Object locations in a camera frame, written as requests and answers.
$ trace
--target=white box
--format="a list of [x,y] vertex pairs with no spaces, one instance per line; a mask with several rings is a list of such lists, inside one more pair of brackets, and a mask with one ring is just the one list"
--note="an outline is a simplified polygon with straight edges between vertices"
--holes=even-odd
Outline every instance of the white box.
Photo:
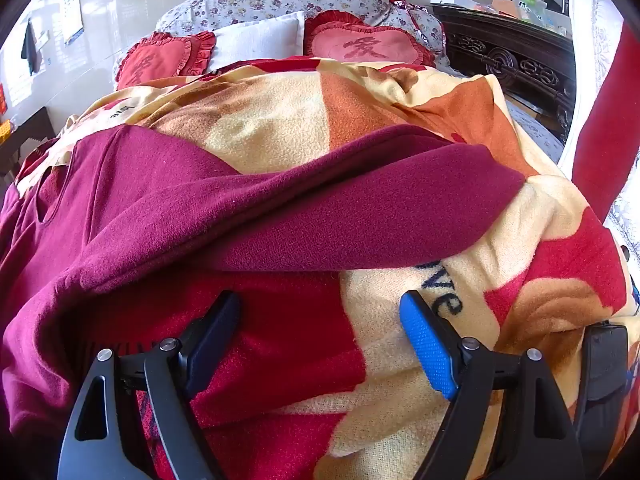
[[465,7],[466,9],[473,9],[478,2],[473,0],[431,0],[432,4],[451,4],[457,5],[460,7]]

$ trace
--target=white pillow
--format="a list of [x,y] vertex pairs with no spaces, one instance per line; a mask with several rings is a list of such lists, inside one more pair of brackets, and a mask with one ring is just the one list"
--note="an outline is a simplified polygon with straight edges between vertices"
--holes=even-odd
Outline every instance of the white pillow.
[[208,72],[236,61],[302,56],[305,13],[300,10],[270,20],[235,23],[213,33],[216,46],[209,59]]

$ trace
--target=purple garment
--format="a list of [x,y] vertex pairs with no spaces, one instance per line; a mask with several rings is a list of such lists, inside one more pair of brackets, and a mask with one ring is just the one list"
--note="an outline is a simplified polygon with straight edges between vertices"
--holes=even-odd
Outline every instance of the purple garment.
[[[282,173],[242,175],[181,139],[119,126],[76,146],[57,198],[0,218],[2,390],[12,433],[62,436],[77,384],[60,313],[199,250],[222,270],[405,267],[457,254],[524,177],[484,146],[383,128]],[[46,214],[41,210],[48,206]]]

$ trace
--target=dark blue gripper pad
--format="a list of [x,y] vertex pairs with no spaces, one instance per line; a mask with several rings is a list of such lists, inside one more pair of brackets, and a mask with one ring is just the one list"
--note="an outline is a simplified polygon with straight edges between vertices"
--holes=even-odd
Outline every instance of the dark blue gripper pad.
[[434,327],[422,314],[420,306],[408,293],[400,298],[400,323],[431,387],[441,392],[447,400],[453,400],[458,384],[453,375],[452,357],[438,338]]

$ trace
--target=red pillow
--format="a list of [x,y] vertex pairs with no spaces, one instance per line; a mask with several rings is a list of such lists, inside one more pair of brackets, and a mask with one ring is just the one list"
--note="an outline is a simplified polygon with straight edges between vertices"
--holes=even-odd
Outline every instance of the red pillow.
[[116,76],[118,90],[153,79],[200,75],[207,68],[215,44],[215,35],[206,30],[184,38],[174,38],[166,32],[154,32],[127,52]]
[[369,27],[348,12],[333,10],[322,12],[305,23],[305,55],[338,61],[393,61],[435,67],[434,55],[405,30]]

